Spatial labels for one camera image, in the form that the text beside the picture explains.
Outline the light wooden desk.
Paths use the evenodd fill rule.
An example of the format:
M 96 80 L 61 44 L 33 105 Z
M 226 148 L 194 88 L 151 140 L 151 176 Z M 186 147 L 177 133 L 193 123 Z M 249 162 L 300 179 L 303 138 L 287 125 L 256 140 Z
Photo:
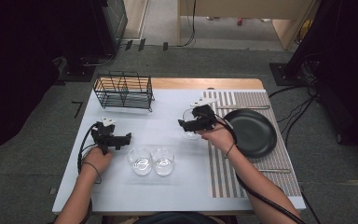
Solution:
M 283 49 L 295 40 L 306 20 L 313 18 L 318 0 L 177 0 L 177 43 L 181 43 L 181 18 L 217 16 L 224 18 L 272 19 Z

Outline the black curtain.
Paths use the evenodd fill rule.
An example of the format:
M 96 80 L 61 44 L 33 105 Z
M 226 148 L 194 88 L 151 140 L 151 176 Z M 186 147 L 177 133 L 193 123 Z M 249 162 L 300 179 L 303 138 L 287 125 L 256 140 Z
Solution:
M 0 0 L 0 146 L 23 124 L 59 77 L 53 60 L 76 69 L 96 42 L 98 0 Z
M 324 104 L 341 134 L 358 145 L 358 0 L 321 0 L 312 26 L 286 65 L 295 76 L 305 62 L 332 100 Z

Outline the dark equipment cabinet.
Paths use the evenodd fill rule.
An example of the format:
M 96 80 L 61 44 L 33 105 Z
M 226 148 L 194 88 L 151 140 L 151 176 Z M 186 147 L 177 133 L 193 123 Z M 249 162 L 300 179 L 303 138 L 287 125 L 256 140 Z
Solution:
M 101 0 L 113 52 L 117 53 L 128 23 L 124 0 Z

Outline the silver cutlery piece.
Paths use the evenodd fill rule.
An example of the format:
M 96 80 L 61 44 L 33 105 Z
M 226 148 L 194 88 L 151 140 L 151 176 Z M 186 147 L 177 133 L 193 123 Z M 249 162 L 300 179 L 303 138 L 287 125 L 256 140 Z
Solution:
M 259 172 L 276 173 L 276 174 L 290 174 L 290 169 L 258 169 Z

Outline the pale blue table sheet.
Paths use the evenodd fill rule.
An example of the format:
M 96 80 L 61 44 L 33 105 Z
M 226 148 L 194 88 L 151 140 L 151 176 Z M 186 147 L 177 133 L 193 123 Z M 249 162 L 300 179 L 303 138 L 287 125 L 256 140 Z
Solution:
M 162 211 L 196 211 L 208 215 L 242 215 L 252 206 L 235 172 L 219 150 L 195 135 L 185 135 L 178 121 L 202 97 L 214 100 L 213 110 L 225 116 L 229 105 L 254 105 L 274 120 L 268 94 L 263 90 L 155 90 L 149 109 L 102 108 L 91 95 L 52 210 L 62 210 L 77 177 L 81 147 L 92 144 L 86 135 L 95 122 L 115 121 L 115 133 L 132 135 L 131 143 L 115 152 L 101 183 L 92 192 L 92 210 L 101 215 L 146 215 Z M 128 163 L 134 147 L 167 147 L 174 152 L 173 171 L 139 176 Z

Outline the clear glass cup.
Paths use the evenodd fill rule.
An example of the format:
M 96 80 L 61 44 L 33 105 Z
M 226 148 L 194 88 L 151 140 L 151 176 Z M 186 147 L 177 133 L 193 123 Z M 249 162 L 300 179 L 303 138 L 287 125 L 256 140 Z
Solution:
M 152 151 L 154 170 L 158 175 L 169 175 L 174 168 L 174 152 L 168 147 L 159 147 Z
M 191 121 L 194 119 L 194 116 L 192 115 L 192 108 L 187 109 L 183 115 L 182 120 L 184 121 Z M 199 139 L 200 136 L 197 133 L 194 132 L 183 132 L 183 136 L 190 140 Z
M 148 175 L 152 170 L 151 153 L 147 147 L 134 147 L 128 153 L 128 162 L 137 175 Z

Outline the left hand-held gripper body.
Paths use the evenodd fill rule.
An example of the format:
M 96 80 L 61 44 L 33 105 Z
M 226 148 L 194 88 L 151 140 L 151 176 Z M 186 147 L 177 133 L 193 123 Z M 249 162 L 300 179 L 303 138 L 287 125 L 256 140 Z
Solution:
M 109 147 L 120 150 L 120 146 L 116 143 L 116 137 L 113 135 L 114 129 L 115 121 L 108 118 L 102 118 L 91 128 L 92 139 L 104 155 L 108 153 Z

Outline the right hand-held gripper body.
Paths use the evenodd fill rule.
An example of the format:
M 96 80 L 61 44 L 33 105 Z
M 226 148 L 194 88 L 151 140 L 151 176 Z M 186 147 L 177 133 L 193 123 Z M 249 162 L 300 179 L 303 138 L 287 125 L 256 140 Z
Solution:
M 197 102 L 191 103 L 191 114 L 194 120 L 191 124 L 191 131 L 211 130 L 217 122 L 215 113 L 211 108 L 212 103 L 216 103 L 216 98 L 199 98 Z

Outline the striped placemat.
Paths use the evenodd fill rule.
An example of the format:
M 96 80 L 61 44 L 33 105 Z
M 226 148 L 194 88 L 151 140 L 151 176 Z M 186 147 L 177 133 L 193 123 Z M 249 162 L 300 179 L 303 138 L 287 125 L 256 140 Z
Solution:
M 300 188 L 296 174 L 282 140 L 272 106 L 265 91 L 204 91 L 206 98 L 216 98 L 211 108 L 220 117 L 238 109 L 250 109 L 265 116 L 275 128 L 277 145 L 267 156 L 259 159 L 246 157 L 256 169 L 290 169 L 290 174 L 261 172 L 278 186 L 287 196 L 299 197 Z M 213 145 L 208 145 L 209 194 L 213 198 L 244 198 L 245 190 L 236 177 L 236 172 L 225 154 Z

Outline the person's right hand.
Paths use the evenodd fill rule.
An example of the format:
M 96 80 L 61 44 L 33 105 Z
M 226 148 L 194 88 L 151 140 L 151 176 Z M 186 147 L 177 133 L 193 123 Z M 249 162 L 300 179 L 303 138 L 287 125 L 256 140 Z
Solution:
M 227 153 L 234 143 L 234 138 L 231 133 L 221 124 L 217 124 L 212 130 L 197 131 L 197 134 L 199 134 L 202 139 L 210 141 L 224 154 Z

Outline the black round plate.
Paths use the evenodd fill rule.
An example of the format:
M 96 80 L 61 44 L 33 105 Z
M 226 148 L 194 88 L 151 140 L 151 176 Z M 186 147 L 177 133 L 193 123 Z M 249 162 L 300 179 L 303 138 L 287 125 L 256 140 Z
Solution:
M 271 122 L 250 109 L 229 112 L 224 119 L 232 126 L 239 151 L 248 158 L 267 156 L 277 145 L 277 134 Z

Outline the person's left hand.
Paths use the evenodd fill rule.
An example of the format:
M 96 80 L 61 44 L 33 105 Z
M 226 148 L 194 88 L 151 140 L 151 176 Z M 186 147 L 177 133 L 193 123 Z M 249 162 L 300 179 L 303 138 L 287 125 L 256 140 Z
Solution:
M 112 158 L 113 154 L 111 152 L 103 154 L 100 148 L 94 147 L 83 160 L 81 173 L 88 175 L 101 174 L 108 168 Z

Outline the black stand base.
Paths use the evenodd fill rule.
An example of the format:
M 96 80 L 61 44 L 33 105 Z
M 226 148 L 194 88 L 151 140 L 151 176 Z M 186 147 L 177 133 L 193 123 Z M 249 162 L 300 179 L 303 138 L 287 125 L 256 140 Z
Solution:
M 296 80 L 287 75 L 285 63 L 271 63 L 269 68 L 277 86 L 294 86 L 296 84 Z
M 94 66 L 72 66 L 63 56 L 54 59 L 53 63 L 60 72 L 60 75 L 57 79 L 57 81 L 60 83 L 90 82 L 94 75 Z

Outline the person's dark clothing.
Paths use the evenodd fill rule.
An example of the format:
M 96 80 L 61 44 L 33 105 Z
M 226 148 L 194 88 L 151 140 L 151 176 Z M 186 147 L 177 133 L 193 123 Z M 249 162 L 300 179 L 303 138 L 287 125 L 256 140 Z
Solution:
M 163 212 L 140 217 L 133 224 L 219 224 L 216 220 L 195 212 Z

